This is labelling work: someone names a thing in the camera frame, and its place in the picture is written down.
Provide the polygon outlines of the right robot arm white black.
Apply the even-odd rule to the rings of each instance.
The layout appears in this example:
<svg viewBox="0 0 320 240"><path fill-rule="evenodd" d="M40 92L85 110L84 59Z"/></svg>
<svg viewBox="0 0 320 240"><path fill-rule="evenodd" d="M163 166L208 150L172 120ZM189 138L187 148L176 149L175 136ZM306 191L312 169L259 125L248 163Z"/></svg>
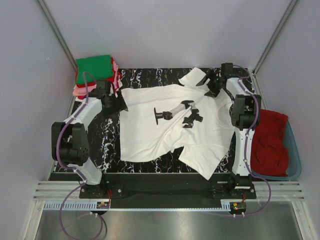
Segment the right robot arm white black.
<svg viewBox="0 0 320 240"><path fill-rule="evenodd" d="M226 185L226 192L232 198L239 198L244 193L254 193L251 171L251 151L255 130L259 125L261 96L253 94L243 84L241 70L245 68L226 62L220 71L210 70L197 86L206 85L206 96L216 98L221 90L228 91L233 99L231 123L235 132L235 157Z"/></svg>

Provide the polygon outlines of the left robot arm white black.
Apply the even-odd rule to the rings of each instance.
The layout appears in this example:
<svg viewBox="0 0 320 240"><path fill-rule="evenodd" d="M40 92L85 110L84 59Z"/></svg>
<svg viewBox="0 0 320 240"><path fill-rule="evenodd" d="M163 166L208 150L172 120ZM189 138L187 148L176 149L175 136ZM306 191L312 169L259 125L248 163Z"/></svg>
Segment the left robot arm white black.
<svg viewBox="0 0 320 240"><path fill-rule="evenodd" d="M72 115L51 126L52 158L63 169L73 171L85 184L91 185L90 192L97 198L108 193L108 186L101 181L102 172L90 158L88 127L99 114L107 118L127 109L122 93L116 91L111 82L98 80L96 88L86 94Z"/></svg>

